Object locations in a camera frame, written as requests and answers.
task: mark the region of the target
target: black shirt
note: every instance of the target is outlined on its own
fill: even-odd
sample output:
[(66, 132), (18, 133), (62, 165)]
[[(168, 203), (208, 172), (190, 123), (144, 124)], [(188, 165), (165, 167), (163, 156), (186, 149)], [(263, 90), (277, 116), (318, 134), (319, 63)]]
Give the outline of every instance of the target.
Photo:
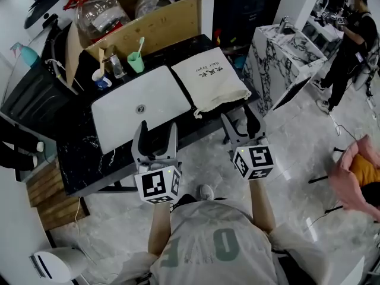
[(377, 36), (377, 29), (374, 20), (366, 15), (368, 12), (354, 13), (347, 18), (347, 28), (363, 37), (365, 43), (356, 44), (346, 34), (343, 36), (343, 45), (346, 52), (356, 54), (360, 52), (362, 56), (366, 56), (372, 49), (373, 43)]

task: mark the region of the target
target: black marble countertop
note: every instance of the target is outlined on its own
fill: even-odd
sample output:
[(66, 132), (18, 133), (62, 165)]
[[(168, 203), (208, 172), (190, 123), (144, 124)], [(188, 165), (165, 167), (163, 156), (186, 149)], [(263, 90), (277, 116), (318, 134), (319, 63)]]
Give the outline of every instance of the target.
[[(145, 70), (139, 75), (162, 65), (167, 65), (170, 68), (180, 61), (213, 47), (212, 42), (205, 35), (176, 43), (144, 56)], [(173, 121), (178, 126), (178, 146), (181, 149), (220, 129), (221, 113), (236, 111), (244, 104), (258, 98), (252, 86), (244, 81), (247, 88), (252, 92), (248, 100), (242, 99), (222, 104), (210, 112), (202, 113), (202, 119), (195, 119), (193, 115), (195, 111), (194, 104), (188, 92), (178, 76), (172, 70), (171, 72), (193, 108), (148, 132), (147, 138), (152, 140), (150, 146), (153, 151), (164, 147), (169, 126)], [(135, 77), (116, 82), (107, 91), (94, 92), (91, 96), (88, 94), (86, 96), (79, 95), (59, 111), (56, 119), (58, 130), (57, 151), (62, 180), (68, 195), (86, 196), (136, 172), (131, 154), (132, 141), (118, 147), (115, 151), (105, 155), (102, 154), (91, 112), (92, 102), (112, 91), (118, 84), (128, 83), (128, 80), (133, 78)]]

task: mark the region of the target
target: blue and white cup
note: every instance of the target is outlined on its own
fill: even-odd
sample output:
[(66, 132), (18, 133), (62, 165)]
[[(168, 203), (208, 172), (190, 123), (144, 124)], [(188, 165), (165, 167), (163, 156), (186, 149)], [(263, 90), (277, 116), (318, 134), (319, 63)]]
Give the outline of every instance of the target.
[(102, 75), (100, 73), (100, 69), (97, 69), (92, 76), (93, 81), (97, 85), (97, 87), (101, 90), (112, 86), (112, 82), (107, 78), (106, 74)]

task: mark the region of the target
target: sneaker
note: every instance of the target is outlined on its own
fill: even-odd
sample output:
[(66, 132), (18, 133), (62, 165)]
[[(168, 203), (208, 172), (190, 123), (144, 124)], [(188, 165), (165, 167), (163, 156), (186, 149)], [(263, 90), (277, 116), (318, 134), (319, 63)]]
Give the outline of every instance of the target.
[(319, 80), (315, 80), (312, 82), (313, 86), (316, 87), (316, 89), (320, 92), (320, 93), (323, 93), (326, 88), (323, 88), (323, 86), (321, 86), (321, 82)]
[(200, 185), (199, 195), (201, 197), (201, 201), (212, 201), (214, 199), (214, 191), (209, 185)]
[(43, 143), (43, 141), (39, 141), (38, 143), (37, 143), (37, 148), (36, 148), (36, 150), (38, 151), (38, 152), (43, 152), (43, 149), (45, 148), (45, 144)]
[(38, 158), (37, 156), (33, 155), (33, 168), (37, 167), (38, 164)]
[(327, 100), (317, 99), (315, 103), (321, 111), (325, 112), (327, 115), (330, 114), (331, 112), (331, 110), (329, 110), (330, 104), (328, 103)]

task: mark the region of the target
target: pink chair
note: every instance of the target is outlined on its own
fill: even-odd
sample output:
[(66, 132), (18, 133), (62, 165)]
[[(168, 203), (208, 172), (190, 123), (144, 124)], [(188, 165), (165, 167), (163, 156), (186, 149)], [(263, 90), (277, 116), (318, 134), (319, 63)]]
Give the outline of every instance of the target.
[(369, 136), (365, 135), (361, 140), (353, 142), (347, 150), (343, 152), (328, 176), (310, 180), (309, 183), (328, 178), (328, 182), (341, 201), (342, 206), (326, 210), (325, 213), (340, 208), (344, 208), (345, 210), (357, 210), (368, 213), (375, 220), (380, 222), (380, 211), (366, 202), (356, 176), (350, 171), (352, 160), (358, 153), (371, 162), (376, 168), (380, 168), (380, 154), (373, 149)]

